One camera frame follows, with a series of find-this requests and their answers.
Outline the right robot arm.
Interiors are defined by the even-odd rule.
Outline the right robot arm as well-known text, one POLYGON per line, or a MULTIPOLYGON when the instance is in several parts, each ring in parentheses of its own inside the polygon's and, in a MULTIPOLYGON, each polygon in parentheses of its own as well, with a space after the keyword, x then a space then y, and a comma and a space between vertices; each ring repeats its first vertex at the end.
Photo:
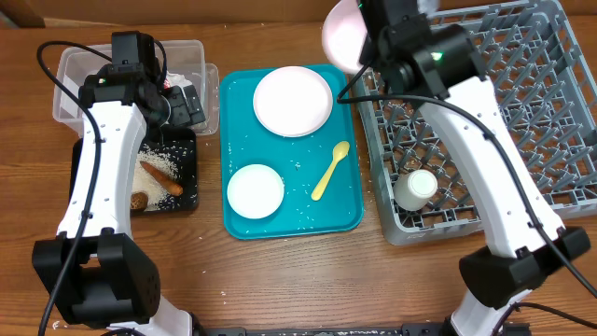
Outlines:
POLYGON ((467 292, 451 315, 458 335, 500 335, 527 295, 590 249, 530 176, 504 123, 486 64, 458 24, 434 30, 414 1, 361 1, 360 57, 390 100, 411 103, 449 151, 479 212, 486 244, 461 258, 467 292))

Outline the pile of white rice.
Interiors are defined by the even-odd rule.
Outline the pile of white rice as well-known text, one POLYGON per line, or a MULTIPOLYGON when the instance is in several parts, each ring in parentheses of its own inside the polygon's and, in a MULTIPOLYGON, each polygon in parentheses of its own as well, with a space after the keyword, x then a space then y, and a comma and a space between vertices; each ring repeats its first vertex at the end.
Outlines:
POLYGON ((143 143, 136 156, 131 210, 141 213, 194 209, 198 204, 195 151, 190 142, 143 143))

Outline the white napkin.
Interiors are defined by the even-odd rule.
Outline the white napkin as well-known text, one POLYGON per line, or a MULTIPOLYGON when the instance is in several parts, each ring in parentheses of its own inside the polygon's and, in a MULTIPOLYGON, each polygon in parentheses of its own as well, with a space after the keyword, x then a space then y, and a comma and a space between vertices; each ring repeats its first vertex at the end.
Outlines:
POLYGON ((192 86, 192 82, 188 80, 184 75, 173 74, 168 72, 164 81, 164 88, 170 89, 174 86, 185 88, 186 86, 192 86))

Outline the white cup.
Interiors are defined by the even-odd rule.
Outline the white cup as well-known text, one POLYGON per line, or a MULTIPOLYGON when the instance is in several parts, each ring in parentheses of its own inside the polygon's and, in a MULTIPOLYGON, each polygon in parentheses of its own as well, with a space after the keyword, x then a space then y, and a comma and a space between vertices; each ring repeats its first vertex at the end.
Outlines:
POLYGON ((393 186, 397 205, 407 211, 418 211, 433 198, 437 178, 427 170, 416 170, 398 178, 393 186))

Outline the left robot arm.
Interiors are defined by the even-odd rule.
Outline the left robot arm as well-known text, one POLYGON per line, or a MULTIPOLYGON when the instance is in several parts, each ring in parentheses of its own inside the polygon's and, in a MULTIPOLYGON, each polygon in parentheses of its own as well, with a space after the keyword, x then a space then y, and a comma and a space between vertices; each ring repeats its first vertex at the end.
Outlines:
POLYGON ((201 335, 203 326, 161 293, 156 264, 134 242, 131 200, 137 153, 204 121, 193 89, 166 80, 163 45, 116 32, 104 65, 71 100, 82 111, 82 145, 68 208, 54 238, 35 243, 32 263, 48 311, 107 335, 201 335))

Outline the small white plate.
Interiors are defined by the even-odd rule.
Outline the small white plate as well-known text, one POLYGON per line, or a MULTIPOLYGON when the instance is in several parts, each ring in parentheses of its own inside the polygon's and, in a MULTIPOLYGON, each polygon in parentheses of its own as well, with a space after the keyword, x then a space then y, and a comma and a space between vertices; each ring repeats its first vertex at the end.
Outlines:
POLYGON ((232 210, 247 219, 272 215, 281 205, 285 185, 276 171, 264 164, 249 164, 232 175, 227 198, 232 210))

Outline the pink bowl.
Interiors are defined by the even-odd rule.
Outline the pink bowl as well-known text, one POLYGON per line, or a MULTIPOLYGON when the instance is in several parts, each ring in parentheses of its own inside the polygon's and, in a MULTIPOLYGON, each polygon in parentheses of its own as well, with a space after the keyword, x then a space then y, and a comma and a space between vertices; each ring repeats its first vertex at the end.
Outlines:
POLYGON ((330 63, 345 74, 355 75, 367 36, 358 2, 340 0, 328 13, 322 28, 322 46, 330 63))

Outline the brown food chunk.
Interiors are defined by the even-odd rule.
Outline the brown food chunk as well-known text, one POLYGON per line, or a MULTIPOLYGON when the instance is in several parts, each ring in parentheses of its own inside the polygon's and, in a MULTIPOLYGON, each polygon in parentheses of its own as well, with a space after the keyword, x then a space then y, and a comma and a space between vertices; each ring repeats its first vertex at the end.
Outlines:
POLYGON ((131 210, 145 211, 148 206, 148 196, 144 192, 135 192, 131 196, 131 210))

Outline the orange carrot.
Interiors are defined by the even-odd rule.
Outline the orange carrot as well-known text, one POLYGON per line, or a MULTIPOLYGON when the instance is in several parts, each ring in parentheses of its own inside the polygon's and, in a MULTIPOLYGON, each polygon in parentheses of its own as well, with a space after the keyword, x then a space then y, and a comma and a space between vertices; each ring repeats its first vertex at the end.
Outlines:
POLYGON ((169 194, 181 196, 183 188, 175 183, 169 176, 146 161, 141 161, 140 165, 148 172, 169 194))

